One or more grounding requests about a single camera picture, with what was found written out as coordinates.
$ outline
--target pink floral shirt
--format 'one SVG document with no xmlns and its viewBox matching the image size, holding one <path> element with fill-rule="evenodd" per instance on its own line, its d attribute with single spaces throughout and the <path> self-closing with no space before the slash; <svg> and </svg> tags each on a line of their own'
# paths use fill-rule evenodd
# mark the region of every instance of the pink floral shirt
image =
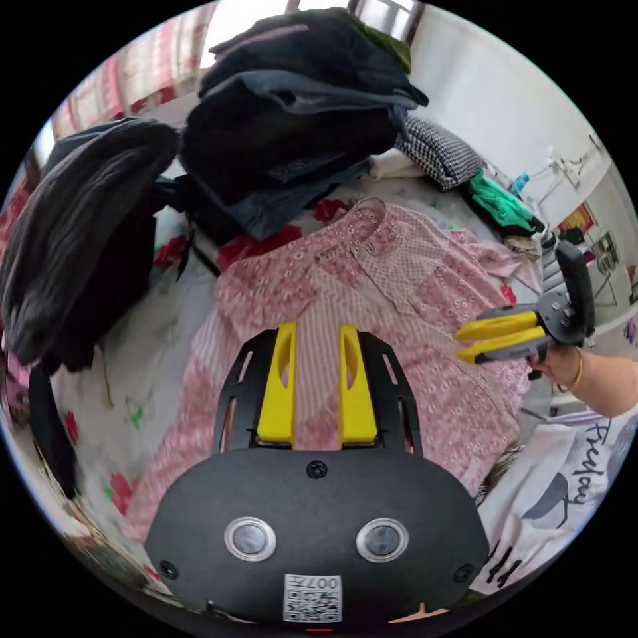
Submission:
<svg viewBox="0 0 638 638">
<path fill-rule="evenodd" d="M 177 419 L 130 501 L 124 533 L 143 542 L 167 489 L 211 454 L 219 394 L 241 345 L 290 320 L 299 335 L 298 449 L 336 448 L 339 326 L 355 324 L 395 350 L 417 400 L 424 455 L 475 494 L 517 437 L 529 381 L 522 362 L 464 364 L 453 335 L 504 304 L 489 275 L 511 276 L 522 259 L 368 198 L 317 233 L 232 264 L 193 341 Z"/>
</svg>

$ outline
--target bed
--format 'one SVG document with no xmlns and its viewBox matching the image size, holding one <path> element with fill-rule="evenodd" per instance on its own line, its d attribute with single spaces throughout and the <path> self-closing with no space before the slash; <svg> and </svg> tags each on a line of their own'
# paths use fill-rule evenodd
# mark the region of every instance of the bed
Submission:
<svg viewBox="0 0 638 638">
<path fill-rule="evenodd" d="M 177 170 L 173 166 L 169 174 Z M 454 191 L 440 193 L 423 179 L 364 178 L 337 188 L 265 247 L 240 237 L 216 249 L 200 236 L 197 246 L 224 270 L 236 259 L 315 232 L 366 195 L 419 211 L 444 228 L 467 228 L 480 239 L 494 239 Z M 118 552 L 143 567 L 148 586 L 164 594 L 169 592 L 143 547 L 122 535 L 120 523 L 136 482 L 175 417 L 190 343 L 211 309 L 216 277 L 195 255 L 177 280 L 185 232 L 179 213 L 159 213 L 149 294 L 107 335 L 101 362 L 77 374 L 61 369 L 52 379 L 62 422 L 78 457 L 78 506 Z M 518 280 L 509 285 L 519 302 L 537 297 Z M 548 384 L 535 381 L 526 406 L 547 413 L 550 394 Z M 520 440 L 525 442 L 534 421 L 521 414 L 520 427 Z"/>
</svg>

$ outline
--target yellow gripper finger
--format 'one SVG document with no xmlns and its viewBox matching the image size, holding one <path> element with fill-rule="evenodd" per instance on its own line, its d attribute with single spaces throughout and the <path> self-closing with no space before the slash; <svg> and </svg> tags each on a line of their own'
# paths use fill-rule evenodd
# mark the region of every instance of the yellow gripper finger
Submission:
<svg viewBox="0 0 638 638">
<path fill-rule="evenodd" d="M 488 341 L 478 341 L 468 348 L 459 350 L 457 357 L 468 364 L 473 364 L 476 362 L 476 358 L 483 353 L 504 350 L 513 346 L 519 346 L 527 341 L 542 339 L 545 334 L 545 330 L 541 326 L 538 326 L 528 330 L 521 330 L 520 332 L 505 337 L 490 339 Z"/>
<path fill-rule="evenodd" d="M 505 337 L 521 330 L 535 328 L 538 317 L 535 312 L 522 312 L 521 314 L 509 314 L 503 317 L 493 317 L 470 321 L 456 334 L 457 341 L 480 341 Z"/>
<path fill-rule="evenodd" d="M 286 443 L 294 448 L 294 382 L 296 377 L 297 323 L 281 324 L 270 363 L 261 405 L 257 437 L 263 443 Z M 288 368 L 288 379 L 284 373 Z"/>
<path fill-rule="evenodd" d="M 341 325 L 339 337 L 339 447 L 374 443 L 377 424 L 356 326 Z"/>
</svg>

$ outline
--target dark gray sweater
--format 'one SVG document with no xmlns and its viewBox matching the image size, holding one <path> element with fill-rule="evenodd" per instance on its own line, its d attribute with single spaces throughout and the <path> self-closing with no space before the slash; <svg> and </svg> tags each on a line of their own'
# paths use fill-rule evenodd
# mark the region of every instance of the dark gray sweater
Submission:
<svg viewBox="0 0 638 638">
<path fill-rule="evenodd" d="M 35 189 L 0 265 L 7 347 L 23 365 L 52 344 L 109 237 L 178 144 L 167 124 L 123 120 L 71 151 Z"/>
</svg>

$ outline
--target human hand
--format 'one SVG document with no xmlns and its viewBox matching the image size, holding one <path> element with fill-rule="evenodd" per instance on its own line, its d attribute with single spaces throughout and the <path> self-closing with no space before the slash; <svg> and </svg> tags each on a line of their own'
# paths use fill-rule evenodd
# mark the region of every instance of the human hand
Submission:
<svg viewBox="0 0 638 638">
<path fill-rule="evenodd" d="M 553 346 L 541 364 L 538 355 L 528 358 L 527 362 L 554 383 L 569 387 L 578 376 L 580 354 L 576 346 Z"/>
</svg>

